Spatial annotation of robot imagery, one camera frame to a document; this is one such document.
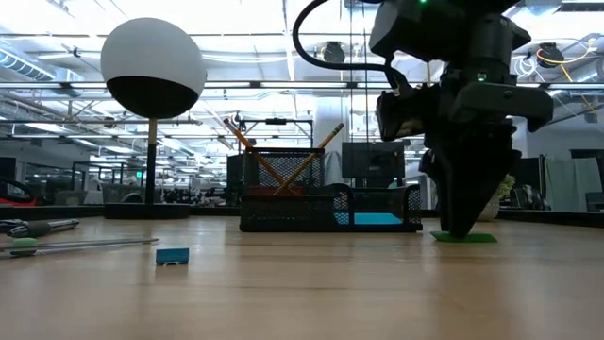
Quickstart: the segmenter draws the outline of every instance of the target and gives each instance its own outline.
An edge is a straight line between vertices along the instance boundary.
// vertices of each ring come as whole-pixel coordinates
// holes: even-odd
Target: green pad
[[[12,241],[13,247],[35,247],[38,244],[38,240],[30,237],[24,237],[22,239],[15,239]]]
[[[449,242],[449,243],[497,243],[497,239],[489,233],[471,233],[464,238],[457,238],[451,236],[446,231],[431,231],[430,234],[434,236],[436,241]]]
[[[38,240],[35,238],[24,237],[22,239],[15,239],[12,241],[13,247],[35,247],[38,245]],[[31,256],[36,253],[36,250],[25,250],[25,251],[11,251],[12,256]]]

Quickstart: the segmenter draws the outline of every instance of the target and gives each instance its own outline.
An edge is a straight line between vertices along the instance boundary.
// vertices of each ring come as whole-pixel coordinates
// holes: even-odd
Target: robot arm
[[[386,73],[393,90],[377,101],[381,139],[424,134],[429,151],[420,170],[436,183],[441,228],[465,237],[521,156],[512,149],[515,127],[506,117],[527,118],[530,132],[552,118],[551,97],[542,89],[517,87],[510,74],[512,50],[530,42],[526,30],[500,14],[516,1],[361,0],[381,3],[369,44],[386,65],[333,64],[301,48],[301,22],[326,1],[313,1],[296,20],[296,51],[320,67]],[[413,89],[389,65],[396,51],[444,61],[440,83]]]

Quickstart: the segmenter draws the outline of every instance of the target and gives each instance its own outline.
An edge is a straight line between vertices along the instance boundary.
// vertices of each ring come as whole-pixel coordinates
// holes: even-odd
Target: green square
[[[497,243],[493,235],[485,232],[471,233],[464,238],[453,237],[446,231],[431,231],[430,235],[434,236],[436,241],[448,243]]]

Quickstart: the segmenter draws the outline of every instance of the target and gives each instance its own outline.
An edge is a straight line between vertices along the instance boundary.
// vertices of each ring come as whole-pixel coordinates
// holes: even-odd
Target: table surface
[[[604,338],[604,229],[496,222],[476,230],[498,244],[439,244],[436,220],[418,234],[240,233],[238,222],[81,219],[44,241],[161,241],[0,254],[2,338]],[[167,247],[189,247],[189,265],[155,266]]]

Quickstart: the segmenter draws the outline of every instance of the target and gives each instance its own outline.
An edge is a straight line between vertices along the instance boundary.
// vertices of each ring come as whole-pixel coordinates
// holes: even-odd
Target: green plant
[[[499,199],[503,198],[505,195],[509,194],[513,188],[514,183],[516,182],[516,178],[511,175],[506,175],[506,177],[499,183],[499,187],[497,188],[497,197]]]

